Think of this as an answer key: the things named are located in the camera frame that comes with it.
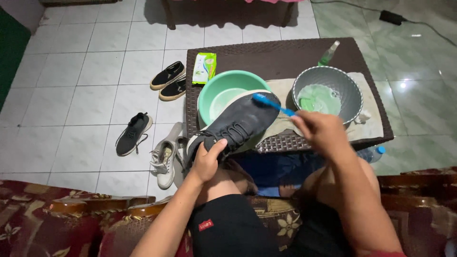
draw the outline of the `blue bottle cap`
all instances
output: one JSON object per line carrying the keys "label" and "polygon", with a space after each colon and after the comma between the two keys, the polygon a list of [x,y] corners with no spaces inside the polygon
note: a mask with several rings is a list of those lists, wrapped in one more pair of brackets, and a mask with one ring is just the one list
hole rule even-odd
{"label": "blue bottle cap", "polygon": [[384,146],[379,146],[379,147],[376,147],[376,152],[379,154],[385,154],[386,149],[384,148]]}

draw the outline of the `black shorts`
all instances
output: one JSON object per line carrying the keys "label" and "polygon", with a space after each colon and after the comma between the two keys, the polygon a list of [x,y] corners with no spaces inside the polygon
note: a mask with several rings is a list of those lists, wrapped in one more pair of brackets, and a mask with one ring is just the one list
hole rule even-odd
{"label": "black shorts", "polygon": [[338,213],[316,201],[306,209],[292,244],[279,252],[275,235],[262,224],[244,195],[209,201],[195,208],[189,220],[194,256],[350,256]]}

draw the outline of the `white tile floor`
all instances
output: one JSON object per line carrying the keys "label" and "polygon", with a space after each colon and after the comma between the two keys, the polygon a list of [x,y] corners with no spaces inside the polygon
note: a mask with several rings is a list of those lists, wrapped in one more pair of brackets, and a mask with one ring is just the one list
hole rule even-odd
{"label": "white tile floor", "polygon": [[[150,4],[46,9],[0,113],[0,178],[158,200],[172,195],[174,185],[158,188],[149,152],[174,123],[185,122],[185,97],[160,101],[149,89],[152,77],[175,61],[186,65],[190,48],[319,37],[309,2],[299,4],[296,27],[178,24],[173,31],[152,22],[165,15],[159,1]],[[153,118],[149,138],[138,155],[119,157],[116,139],[138,112]]]}

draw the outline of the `mint green basin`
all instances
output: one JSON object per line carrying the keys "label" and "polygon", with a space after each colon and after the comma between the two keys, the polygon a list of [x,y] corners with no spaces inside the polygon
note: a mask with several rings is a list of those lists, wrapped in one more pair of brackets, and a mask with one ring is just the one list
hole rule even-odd
{"label": "mint green basin", "polygon": [[263,79],[248,71],[229,70],[217,74],[198,96],[200,118],[205,125],[211,124],[230,100],[243,92],[257,89],[271,91]]}

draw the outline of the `blue toothbrush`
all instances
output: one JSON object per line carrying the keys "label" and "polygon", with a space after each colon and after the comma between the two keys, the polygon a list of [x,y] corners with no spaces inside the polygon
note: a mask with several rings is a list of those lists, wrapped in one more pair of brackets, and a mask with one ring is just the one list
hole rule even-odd
{"label": "blue toothbrush", "polygon": [[259,102],[262,102],[266,105],[269,105],[269,106],[272,106],[274,107],[276,110],[279,110],[279,111],[282,111],[283,113],[285,113],[287,116],[291,117],[291,116],[294,116],[295,115],[295,112],[292,111],[291,109],[286,109],[286,108],[282,108],[281,105],[271,101],[270,99],[268,99],[266,96],[264,95],[261,95],[259,93],[255,93],[252,95],[252,98],[254,98],[255,100],[259,101]]}

